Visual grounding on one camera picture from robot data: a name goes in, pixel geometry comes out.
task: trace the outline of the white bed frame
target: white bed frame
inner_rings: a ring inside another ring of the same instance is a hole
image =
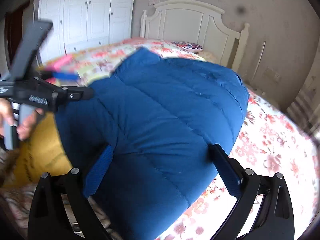
[[[224,10],[199,1],[169,0],[154,7],[156,12],[152,16],[143,11],[142,38],[198,43],[211,52],[220,65],[238,71],[247,45],[249,23],[244,24],[241,33],[231,30],[222,23]]]

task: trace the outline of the hand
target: hand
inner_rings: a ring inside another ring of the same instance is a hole
[[[29,137],[34,125],[36,124],[37,113],[43,114],[44,112],[42,109],[37,108],[36,111],[25,118],[22,124],[17,127],[17,133],[21,141]],[[9,125],[14,124],[13,112],[10,102],[4,98],[0,98],[0,134],[2,136],[4,136],[4,120],[6,120]]]

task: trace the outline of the wardrobe door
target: wardrobe door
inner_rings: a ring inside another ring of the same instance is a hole
[[[109,37],[109,14],[111,0],[89,0],[87,16],[88,41]]]
[[[65,54],[62,25],[63,3],[64,0],[39,0],[38,19],[53,22],[52,30],[39,49],[42,63]]]
[[[133,0],[111,0],[109,42],[131,37]]]
[[[65,45],[87,42],[88,0],[64,0],[63,34]]]

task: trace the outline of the blue comforter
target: blue comforter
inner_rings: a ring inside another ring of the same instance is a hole
[[[207,145],[230,153],[248,91],[228,68],[146,49],[91,87],[94,98],[56,114],[65,152],[84,169],[101,146],[114,147],[93,198],[125,240],[153,240],[217,176]]]

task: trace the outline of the wall outlet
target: wall outlet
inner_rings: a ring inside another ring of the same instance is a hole
[[[269,79],[271,79],[275,83],[279,83],[279,81],[281,79],[280,74],[269,67],[266,68],[263,75],[268,77]]]

